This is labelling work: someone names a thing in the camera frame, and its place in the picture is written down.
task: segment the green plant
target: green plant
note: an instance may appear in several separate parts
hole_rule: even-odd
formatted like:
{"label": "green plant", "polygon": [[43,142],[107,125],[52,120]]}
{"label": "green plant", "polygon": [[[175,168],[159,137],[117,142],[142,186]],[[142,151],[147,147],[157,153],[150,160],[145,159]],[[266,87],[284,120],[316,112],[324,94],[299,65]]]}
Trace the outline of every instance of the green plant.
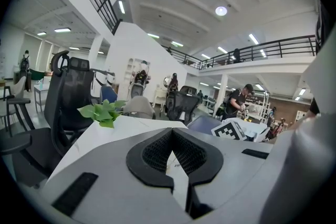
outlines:
{"label": "green plant", "polygon": [[108,100],[104,100],[103,104],[89,104],[78,109],[78,111],[84,118],[98,121],[102,127],[114,128],[113,122],[122,114],[120,109],[125,104],[126,101],[110,103]]}

